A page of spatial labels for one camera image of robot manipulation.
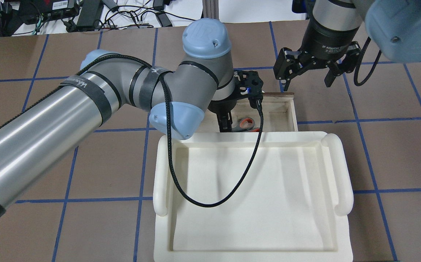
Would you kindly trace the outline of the black gripper, drawer side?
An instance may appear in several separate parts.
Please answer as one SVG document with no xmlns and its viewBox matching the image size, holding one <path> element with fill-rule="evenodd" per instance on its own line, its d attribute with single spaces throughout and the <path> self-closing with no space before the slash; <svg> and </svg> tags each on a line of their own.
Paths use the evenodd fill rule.
<svg viewBox="0 0 421 262">
<path fill-rule="evenodd" d="M 283 91 L 288 91 L 291 80 L 308 70 L 328 68 L 325 86 L 330 88 L 343 73 L 352 73 L 361 53 L 359 44 L 353 40 L 358 29 L 335 31 L 310 20 L 298 50 L 284 47 L 274 64 L 274 76 L 285 80 Z"/>
</svg>

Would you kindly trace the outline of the black gripper, scissors side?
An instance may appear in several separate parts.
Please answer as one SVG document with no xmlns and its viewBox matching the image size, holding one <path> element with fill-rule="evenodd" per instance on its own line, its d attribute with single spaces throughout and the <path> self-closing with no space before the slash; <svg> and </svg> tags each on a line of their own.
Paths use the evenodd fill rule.
<svg viewBox="0 0 421 262">
<path fill-rule="evenodd" d="M 255 70 L 234 70 L 232 80 L 229 82 L 229 96 L 217 101 L 212 100 L 208 106 L 209 111 L 217 113 L 220 132 L 232 131 L 233 119 L 230 111 L 235 107 L 238 100 L 248 99 L 251 108 L 262 109 L 263 84 L 263 80 Z"/>
</svg>

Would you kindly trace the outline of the silver robot arm, scissors side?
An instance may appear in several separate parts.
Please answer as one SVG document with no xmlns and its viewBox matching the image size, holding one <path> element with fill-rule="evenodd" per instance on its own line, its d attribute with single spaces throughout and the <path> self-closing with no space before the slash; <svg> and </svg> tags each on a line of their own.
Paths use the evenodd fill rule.
<svg viewBox="0 0 421 262">
<path fill-rule="evenodd" d="M 237 100 L 248 99 L 263 118 L 263 81 L 257 71 L 236 70 L 224 23 L 202 18 L 183 31 L 185 57 L 172 71 L 139 58 L 98 49 L 80 71 L 0 126 L 0 218 L 10 205 L 125 104 L 149 113 L 154 128 L 190 139 L 205 111 L 220 132 L 232 131 Z"/>
</svg>

